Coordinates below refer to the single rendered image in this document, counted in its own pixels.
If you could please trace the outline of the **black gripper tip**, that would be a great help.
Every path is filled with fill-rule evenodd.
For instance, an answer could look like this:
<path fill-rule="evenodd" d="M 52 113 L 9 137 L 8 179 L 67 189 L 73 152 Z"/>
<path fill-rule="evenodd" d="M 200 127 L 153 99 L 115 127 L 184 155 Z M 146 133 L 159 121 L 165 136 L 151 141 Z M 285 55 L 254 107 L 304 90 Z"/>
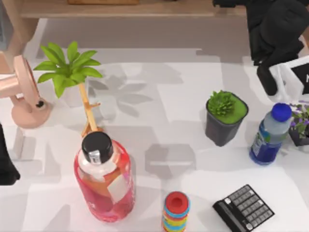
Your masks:
<path fill-rule="evenodd" d="M 0 186 L 11 186 L 20 179 L 6 146 L 2 124 L 0 123 Z"/>

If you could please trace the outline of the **purple flowers in black pot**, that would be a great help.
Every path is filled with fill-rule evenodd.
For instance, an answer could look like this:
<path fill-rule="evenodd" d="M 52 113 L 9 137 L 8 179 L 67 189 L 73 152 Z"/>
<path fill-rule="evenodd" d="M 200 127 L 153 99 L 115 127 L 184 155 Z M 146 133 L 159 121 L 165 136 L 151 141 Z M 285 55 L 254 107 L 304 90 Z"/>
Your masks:
<path fill-rule="evenodd" d="M 309 101 L 300 100 L 297 104 L 289 105 L 293 118 L 289 135 L 295 146 L 309 145 Z"/>

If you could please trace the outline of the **green plant with wooden stem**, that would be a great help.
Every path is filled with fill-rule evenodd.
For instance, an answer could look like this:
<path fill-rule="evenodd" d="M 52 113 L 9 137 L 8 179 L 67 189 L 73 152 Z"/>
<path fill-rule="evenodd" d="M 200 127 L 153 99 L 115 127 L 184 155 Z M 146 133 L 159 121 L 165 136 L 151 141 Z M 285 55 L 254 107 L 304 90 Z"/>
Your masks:
<path fill-rule="evenodd" d="M 85 87 L 88 77 L 103 78 L 103 75 L 95 68 L 101 63 L 92 58 L 97 50 L 87 50 L 80 53 L 76 41 L 69 44 L 66 53 L 58 44 L 52 42 L 49 42 L 47 46 L 42 45 L 41 50 L 47 60 L 42 61 L 34 68 L 35 71 L 44 71 L 37 83 L 52 80 L 57 98 L 60 98 L 66 89 L 77 86 L 86 115 L 86 125 L 81 136 L 85 137 L 91 132 L 103 131 L 103 128 L 97 125 L 92 112 L 92 109 L 100 106 L 100 103 L 91 104 L 89 102 Z"/>

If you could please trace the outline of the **stack of coloured rings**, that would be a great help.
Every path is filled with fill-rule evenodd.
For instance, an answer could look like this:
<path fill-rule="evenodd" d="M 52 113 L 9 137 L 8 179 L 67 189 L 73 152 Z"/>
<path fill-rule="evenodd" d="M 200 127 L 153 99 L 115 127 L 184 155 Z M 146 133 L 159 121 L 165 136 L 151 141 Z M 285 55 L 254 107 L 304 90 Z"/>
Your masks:
<path fill-rule="evenodd" d="M 162 227 L 164 232 L 184 232 L 186 229 L 190 200 L 180 191 L 169 193 L 164 201 Z"/>

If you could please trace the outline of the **grey cabinet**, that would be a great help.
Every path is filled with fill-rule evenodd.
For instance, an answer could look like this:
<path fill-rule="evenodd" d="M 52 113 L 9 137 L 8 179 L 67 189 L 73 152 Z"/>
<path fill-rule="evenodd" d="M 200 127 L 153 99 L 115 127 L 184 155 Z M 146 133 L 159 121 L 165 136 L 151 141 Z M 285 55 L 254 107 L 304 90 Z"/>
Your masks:
<path fill-rule="evenodd" d="M 0 50 L 7 50 L 13 34 L 13 26 L 2 0 L 0 0 Z"/>

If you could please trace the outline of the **green plant in black pot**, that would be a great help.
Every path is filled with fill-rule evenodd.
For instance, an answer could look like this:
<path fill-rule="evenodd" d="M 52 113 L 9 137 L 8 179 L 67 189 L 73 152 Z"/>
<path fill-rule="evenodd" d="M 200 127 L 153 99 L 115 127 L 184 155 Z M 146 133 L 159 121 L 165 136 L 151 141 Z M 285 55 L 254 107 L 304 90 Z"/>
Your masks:
<path fill-rule="evenodd" d="M 214 91 L 205 104 L 205 135 L 216 146 L 229 143 L 249 112 L 248 105 L 229 91 Z"/>

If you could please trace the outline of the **red bottle with black cap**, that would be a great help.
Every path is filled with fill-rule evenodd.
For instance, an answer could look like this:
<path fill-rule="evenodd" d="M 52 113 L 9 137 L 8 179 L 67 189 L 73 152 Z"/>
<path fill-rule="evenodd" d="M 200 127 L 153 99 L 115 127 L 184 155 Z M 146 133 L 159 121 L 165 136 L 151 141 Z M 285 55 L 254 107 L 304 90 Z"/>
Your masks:
<path fill-rule="evenodd" d="M 125 218 L 135 204 L 131 159 L 102 131 L 86 135 L 74 159 L 74 174 L 90 212 L 100 221 Z"/>

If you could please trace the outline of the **blue bottle with blue cap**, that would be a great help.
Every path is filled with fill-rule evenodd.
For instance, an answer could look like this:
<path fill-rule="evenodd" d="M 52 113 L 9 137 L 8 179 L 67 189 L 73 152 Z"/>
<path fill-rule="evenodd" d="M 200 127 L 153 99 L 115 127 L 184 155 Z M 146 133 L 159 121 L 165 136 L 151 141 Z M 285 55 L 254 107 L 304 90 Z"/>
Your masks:
<path fill-rule="evenodd" d="M 286 103 L 276 103 L 259 124 L 250 149 L 251 159 L 259 165 L 271 164 L 286 139 L 292 120 L 292 109 Z"/>

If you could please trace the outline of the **black calculator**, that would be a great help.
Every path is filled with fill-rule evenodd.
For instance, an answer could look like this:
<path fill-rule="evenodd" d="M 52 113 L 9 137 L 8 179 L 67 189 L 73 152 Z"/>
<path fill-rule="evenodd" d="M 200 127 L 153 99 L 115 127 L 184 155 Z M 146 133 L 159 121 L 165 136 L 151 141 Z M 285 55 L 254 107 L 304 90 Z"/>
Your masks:
<path fill-rule="evenodd" d="M 212 207 L 231 232 L 252 232 L 275 215 L 249 184 L 216 201 Z"/>

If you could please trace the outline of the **pink desk lamp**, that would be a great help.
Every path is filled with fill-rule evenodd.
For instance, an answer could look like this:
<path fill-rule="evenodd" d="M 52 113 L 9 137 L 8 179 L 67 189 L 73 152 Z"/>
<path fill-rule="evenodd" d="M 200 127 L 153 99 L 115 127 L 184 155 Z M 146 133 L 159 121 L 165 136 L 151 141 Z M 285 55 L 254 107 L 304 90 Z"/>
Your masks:
<path fill-rule="evenodd" d="M 51 104 L 40 96 L 32 69 L 22 55 L 14 57 L 14 75 L 0 79 L 2 98 L 10 98 L 12 119 L 24 129 L 41 126 L 51 113 Z"/>

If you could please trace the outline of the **pale wooden shelf unit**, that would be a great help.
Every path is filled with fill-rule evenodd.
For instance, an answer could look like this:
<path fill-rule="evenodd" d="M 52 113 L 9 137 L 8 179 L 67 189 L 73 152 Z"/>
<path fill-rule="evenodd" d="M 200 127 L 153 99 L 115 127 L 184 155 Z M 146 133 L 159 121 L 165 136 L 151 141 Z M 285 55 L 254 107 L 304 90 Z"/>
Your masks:
<path fill-rule="evenodd" d="M 0 74 L 13 71 L 13 58 L 21 54 L 40 18 L 70 17 L 224 17 L 245 16 L 245 7 L 217 8 L 212 0 L 139 0 L 138 4 L 69 4 L 68 0 L 1 0 L 13 26 L 13 40 L 0 52 Z"/>

